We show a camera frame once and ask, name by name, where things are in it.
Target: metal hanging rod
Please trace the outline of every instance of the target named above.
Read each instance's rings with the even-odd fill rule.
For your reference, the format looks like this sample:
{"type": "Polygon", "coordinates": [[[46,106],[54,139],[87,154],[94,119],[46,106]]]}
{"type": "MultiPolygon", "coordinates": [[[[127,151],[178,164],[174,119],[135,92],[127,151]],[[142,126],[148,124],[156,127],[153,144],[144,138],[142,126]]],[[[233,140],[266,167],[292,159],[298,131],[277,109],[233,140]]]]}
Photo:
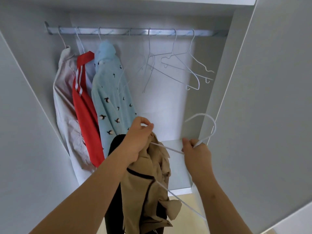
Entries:
{"type": "MultiPolygon", "coordinates": [[[[148,35],[149,29],[139,28],[86,28],[86,27],[50,27],[45,21],[46,30],[50,35],[53,34],[70,34],[70,35],[148,35]]],[[[194,36],[193,30],[176,30],[177,36],[194,36]]],[[[194,30],[195,36],[205,37],[227,37],[228,30],[194,30]]],[[[176,33],[173,29],[150,29],[150,35],[156,36],[175,36],[176,33]]]]}

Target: forearm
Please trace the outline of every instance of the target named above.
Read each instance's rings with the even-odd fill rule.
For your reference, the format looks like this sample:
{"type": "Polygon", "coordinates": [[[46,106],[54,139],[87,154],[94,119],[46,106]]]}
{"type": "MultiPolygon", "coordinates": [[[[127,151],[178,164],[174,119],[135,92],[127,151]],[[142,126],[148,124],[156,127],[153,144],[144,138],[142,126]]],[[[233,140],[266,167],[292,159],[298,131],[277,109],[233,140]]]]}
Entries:
{"type": "Polygon", "coordinates": [[[252,233],[219,186],[212,172],[196,186],[203,202],[211,234],[252,233]]]}
{"type": "Polygon", "coordinates": [[[119,146],[69,197],[45,217],[30,234],[95,234],[128,166],[119,146]]]}

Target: human hand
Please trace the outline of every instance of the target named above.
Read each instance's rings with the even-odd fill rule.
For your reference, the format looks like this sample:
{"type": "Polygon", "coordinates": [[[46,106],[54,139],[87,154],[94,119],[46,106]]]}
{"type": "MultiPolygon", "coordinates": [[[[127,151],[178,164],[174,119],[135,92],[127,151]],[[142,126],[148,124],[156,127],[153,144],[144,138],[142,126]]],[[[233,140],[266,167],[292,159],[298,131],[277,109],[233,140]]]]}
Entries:
{"type": "Polygon", "coordinates": [[[213,177],[211,152],[208,147],[201,143],[197,147],[193,148],[193,146],[198,142],[197,139],[191,139],[189,141],[187,138],[183,138],[182,142],[185,165],[192,176],[192,180],[195,185],[204,181],[207,176],[213,177]]]}
{"type": "Polygon", "coordinates": [[[136,117],[131,127],[128,130],[125,138],[120,146],[124,148],[127,153],[127,159],[129,164],[138,160],[138,153],[144,148],[147,143],[147,139],[154,128],[154,124],[150,123],[144,117],[136,117]]]}

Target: light blue shirt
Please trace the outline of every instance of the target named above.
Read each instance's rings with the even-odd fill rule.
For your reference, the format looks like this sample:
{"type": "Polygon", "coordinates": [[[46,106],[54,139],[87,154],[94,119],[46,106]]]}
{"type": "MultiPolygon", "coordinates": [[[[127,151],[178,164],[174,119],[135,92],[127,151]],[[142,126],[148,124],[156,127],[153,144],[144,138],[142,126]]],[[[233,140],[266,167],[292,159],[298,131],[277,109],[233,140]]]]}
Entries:
{"type": "Polygon", "coordinates": [[[123,66],[114,46],[103,41],[95,53],[96,74],[92,82],[92,101],[99,122],[99,132],[106,158],[116,135],[126,134],[137,116],[123,66]]]}

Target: wardrobe door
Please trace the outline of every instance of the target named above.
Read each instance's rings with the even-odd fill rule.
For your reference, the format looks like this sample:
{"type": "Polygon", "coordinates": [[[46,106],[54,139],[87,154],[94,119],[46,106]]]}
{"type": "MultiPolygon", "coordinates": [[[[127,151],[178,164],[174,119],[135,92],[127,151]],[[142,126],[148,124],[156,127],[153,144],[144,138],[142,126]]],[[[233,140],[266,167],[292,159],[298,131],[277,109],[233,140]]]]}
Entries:
{"type": "Polygon", "coordinates": [[[1,32],[0,69],[0,232],[28,233],[78,182],[1,32]]]}
{"type": "Polygon", "coordinates": [[[312,0],[257,0],[208,147],[253,233],[312,200],[312,0]]]}

